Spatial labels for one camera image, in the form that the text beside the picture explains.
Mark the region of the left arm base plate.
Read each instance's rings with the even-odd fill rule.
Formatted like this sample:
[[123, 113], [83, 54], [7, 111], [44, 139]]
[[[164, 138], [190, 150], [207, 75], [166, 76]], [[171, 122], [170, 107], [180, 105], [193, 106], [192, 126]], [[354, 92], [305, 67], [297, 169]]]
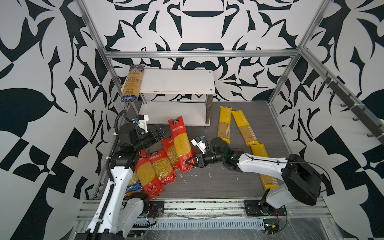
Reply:
[[140, 199], [143, 201], [144, 207], [141, 216], [155, 218], [164, 212], [164, 201], [150, 201], [148, 194], [138, 192], [131, 195], [131, 199]]

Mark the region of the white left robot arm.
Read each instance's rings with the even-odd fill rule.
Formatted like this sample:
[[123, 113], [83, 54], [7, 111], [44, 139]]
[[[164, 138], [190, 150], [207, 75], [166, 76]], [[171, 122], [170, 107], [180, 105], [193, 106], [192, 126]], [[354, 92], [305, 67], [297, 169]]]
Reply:
[[149, 208], [149, 197], [138, 193], [125, 199], [141, 152], [163, 139], [159, 128], [148, 129], [149, 116], [129, 119], [121, 111], [115, 119], [114, 141], [106, 158], [108, 181], [99, 206], [90, 223], [76, 240], [125, 240], [136, 219]]

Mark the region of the red long spaghetti bag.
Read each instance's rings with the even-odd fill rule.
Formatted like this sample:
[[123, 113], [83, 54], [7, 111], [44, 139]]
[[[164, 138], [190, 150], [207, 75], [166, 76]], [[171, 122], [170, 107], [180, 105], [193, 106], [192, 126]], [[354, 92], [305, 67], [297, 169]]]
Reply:
[[174, 120], [169, 120], [169, 125], [181, 173], [189, 171], [193, 169], [194, 166], [188, 165], [186, 161], [193, 157], [193, 151], [187, 135], [183, 117], [180, 116]]

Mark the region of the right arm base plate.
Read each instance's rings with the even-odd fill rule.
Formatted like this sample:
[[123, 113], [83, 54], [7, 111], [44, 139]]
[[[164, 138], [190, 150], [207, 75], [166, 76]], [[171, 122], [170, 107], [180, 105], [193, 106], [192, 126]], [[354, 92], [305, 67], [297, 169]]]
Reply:
[[284, 217], [287, 215], [284, 207], [275, 209], [262, 200], [244, 200], [244, 206], [248, 217]]

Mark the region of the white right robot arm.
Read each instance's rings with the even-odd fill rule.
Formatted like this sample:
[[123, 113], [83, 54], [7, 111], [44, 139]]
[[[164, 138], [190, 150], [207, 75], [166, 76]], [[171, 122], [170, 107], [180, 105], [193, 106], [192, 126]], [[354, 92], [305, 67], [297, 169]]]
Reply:
[[256, 173], [283, 181], [281, 186], [265, 190], [257, 203], [256, 216], [268, 216], [290, 203], [307, 206], [317, 203], [322, 176], [299, 155], [291, 154], [287, 158], [249, 155], [241, 149], [230, 148], [220, 137], [210, 142], [192, 140], [192, 143], [201, 151], [187, 158], [187, 165], [205, 168], [209, 164], [222, 163], [233, 172]]

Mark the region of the blue-ended spaghetti bag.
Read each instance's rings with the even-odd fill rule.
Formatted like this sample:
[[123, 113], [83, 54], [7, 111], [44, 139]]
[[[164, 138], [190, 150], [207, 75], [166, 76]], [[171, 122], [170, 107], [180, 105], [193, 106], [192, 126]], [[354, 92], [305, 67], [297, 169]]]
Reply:
[[139, 99], [144, 70], [144, 65], [130, 66], [129, 73], [122, 88], [122, 102], [135, 102]]

